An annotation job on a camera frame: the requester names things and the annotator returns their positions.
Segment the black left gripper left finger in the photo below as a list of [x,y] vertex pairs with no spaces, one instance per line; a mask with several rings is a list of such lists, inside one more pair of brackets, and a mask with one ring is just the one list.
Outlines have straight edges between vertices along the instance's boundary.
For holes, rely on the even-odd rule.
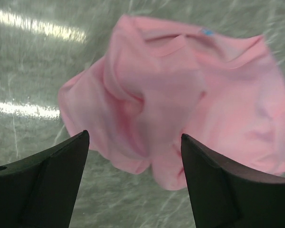
[[0,228],[67,228],[89,149],[88,131],[0,166]]

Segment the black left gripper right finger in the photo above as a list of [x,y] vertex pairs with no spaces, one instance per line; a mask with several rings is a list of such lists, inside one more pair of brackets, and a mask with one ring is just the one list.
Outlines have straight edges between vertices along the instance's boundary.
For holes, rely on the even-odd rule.
[[198,228],[285,228],[285,177],[242,165],[191,136],[181,156]]

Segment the pink t shirt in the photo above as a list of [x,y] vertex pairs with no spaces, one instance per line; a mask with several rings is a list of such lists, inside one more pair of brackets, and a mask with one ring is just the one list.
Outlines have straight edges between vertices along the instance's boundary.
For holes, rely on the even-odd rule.
[[58,92],[68,133],[123,171],[186,187],[186,133],[245,166],[285,173],[285,78],[263,36],[123,15],[108,49]]

